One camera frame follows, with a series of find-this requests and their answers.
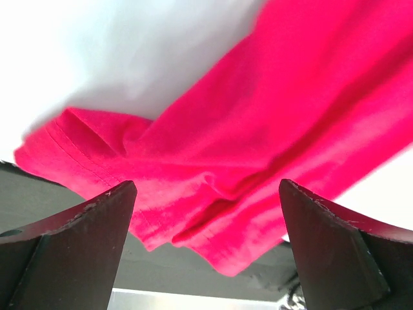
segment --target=gray surface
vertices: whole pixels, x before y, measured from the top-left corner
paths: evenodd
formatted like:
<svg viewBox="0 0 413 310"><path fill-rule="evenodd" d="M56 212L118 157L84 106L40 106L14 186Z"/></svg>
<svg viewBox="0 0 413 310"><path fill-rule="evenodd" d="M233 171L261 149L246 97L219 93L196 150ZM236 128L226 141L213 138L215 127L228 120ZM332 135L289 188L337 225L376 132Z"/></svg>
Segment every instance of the gray surface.
<svg viewBox="0 0 413 310"><path fill-rule="evenodd" d="M110 297L108 310L278 310L283 302L284 300L275 304L115 289Z"/></svg>
<svg viewBox="0 0 413 310"><path fill-rule="evenodd" d="M0 232L38 221L83 201L66 188L0 169ZM253 274L271 279L275 254L269 252L245 273L228 278L189 249L164 245L148 253L128 236L115 287L186 295L276 301L279 292L263 289Z"/></svg>

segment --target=black plastic part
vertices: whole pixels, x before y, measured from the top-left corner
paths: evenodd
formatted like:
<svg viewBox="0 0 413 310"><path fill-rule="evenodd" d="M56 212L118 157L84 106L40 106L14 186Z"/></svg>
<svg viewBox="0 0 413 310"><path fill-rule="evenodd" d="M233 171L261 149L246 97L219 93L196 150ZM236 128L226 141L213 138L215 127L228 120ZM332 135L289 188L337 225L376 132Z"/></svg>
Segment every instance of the black plastic part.
<svg viewBox="0 0 413 310"><path fill-rule="evenodd" d="M0 309L106 309L136 198L131 181L0 237Z"/></svg>
<svg viewBox="0 0 413 310"><path fill-rule="evenodd" d="M413 309L413 231L289 180L279 192L308 310Z"/></svg>

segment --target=white surface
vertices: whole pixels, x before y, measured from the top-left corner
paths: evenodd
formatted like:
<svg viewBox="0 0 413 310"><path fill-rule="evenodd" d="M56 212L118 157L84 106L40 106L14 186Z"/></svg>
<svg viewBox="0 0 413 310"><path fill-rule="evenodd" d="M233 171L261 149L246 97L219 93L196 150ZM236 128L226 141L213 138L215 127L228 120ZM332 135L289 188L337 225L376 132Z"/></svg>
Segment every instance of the white surface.
<svg viewBox="0 0 413 310"><path fill-rule="evenodd" d="M108 310L278 310L279 302L259 302L113 289Z"/></svg>
<svg viewBox="0 0 413 310"><path fill-rule="evenodd" d="M15 0L0 9L0 160L64 106L157 118L263 0Z"/></svg>
<svg viewBox="0 0 413 310"><path fill-rule="evenodd" d="M413 230L412 194L413 144L335 202L379 221Z"/></svg>

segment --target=pink t-shirt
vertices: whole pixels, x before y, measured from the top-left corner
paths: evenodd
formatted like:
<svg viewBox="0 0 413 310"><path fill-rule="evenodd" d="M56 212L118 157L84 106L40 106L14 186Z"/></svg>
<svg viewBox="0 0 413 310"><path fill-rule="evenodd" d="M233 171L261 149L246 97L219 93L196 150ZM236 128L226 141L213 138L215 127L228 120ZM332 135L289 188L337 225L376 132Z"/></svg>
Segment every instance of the pink t-shirt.
<svg viewBox="0 0 413 310"><path fill-rule="evenodd" d="M91 198L133 180L130 231L232 276L286 233L278 185L333 199L413 141L410 0L269 1L160 118L68 108L16 151Z"/></svg>

